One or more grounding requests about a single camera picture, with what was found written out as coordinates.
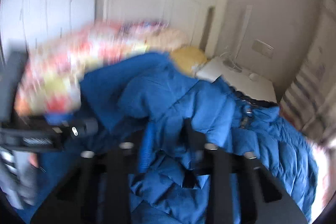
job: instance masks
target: white headboard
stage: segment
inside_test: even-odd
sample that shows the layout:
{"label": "white headboard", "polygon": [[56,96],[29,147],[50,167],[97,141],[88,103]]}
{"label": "white headboard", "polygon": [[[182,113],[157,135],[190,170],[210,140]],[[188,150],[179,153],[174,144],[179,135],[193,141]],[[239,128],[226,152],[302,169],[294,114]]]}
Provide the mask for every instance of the white headboard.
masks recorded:
{"label": "white headboard", "polygon": [[[205,53],[212,57],[224,19],[227,0],[104,0],[104,20],[163,19],[170,27],[184,31],[191,45],[200,47],[206,39]],[[203,33],[208,27],[207,38]]]}

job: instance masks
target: blue jacket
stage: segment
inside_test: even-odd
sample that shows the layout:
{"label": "blue jacket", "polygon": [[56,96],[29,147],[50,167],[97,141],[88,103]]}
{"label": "blue jacket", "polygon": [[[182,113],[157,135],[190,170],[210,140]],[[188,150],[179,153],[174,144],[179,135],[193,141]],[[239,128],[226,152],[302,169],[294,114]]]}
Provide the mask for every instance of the blue jacket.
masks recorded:
{"label": "blue jacket", "polygon": [[[155,53],[91,72],[81,90],[89,105],[86,109],[83,105],[81,112],[92,110],[102,123],[95,137],[81,143],[86,150],[107,151],[144,128],[148,118],[155,125],[151,166],[145,175],[129,177],[133,223],[204,223],[208,176],[198,177],[194,189],[182,188],[184,170],[190,168],[190,154],[179,138],[185,118],[191,118],[193,128],[209,142],[228,152],[254,151],[310,218],[317,166],[303,136],[278,116],[278,107],[252,108],[249,114],[250,105],[236,98],[221,78],[214,83],[189,78],[167,56]],[[241,128],[246,115],[248,123]],[[239,223],[234,175],[231,184]]]}

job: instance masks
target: light switch plate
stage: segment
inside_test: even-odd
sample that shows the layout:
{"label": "light switch plate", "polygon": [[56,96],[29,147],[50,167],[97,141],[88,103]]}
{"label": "light switch plate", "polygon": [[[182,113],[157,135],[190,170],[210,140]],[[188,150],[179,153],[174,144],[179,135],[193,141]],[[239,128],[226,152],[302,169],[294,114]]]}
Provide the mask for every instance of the light switch plate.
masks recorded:
{"label": "light switch plate", "polygon": [[259,39],[256,39],[253,42],[252,50],[268,57],[269,59],[271,59],[273,57],[274,48],[272,46],[268,45],[267,43],[262,42]]}

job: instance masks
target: curtain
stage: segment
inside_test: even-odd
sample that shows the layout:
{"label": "curtain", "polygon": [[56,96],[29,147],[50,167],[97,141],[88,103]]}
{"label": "curtain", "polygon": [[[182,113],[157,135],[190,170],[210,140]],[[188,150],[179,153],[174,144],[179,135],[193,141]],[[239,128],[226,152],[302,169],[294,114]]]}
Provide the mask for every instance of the curtain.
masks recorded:
{"label": "curtain", "polygon": [[308,138],[336,147],[336,1],[321,9],[313,44],[285,92],[282,115]]}

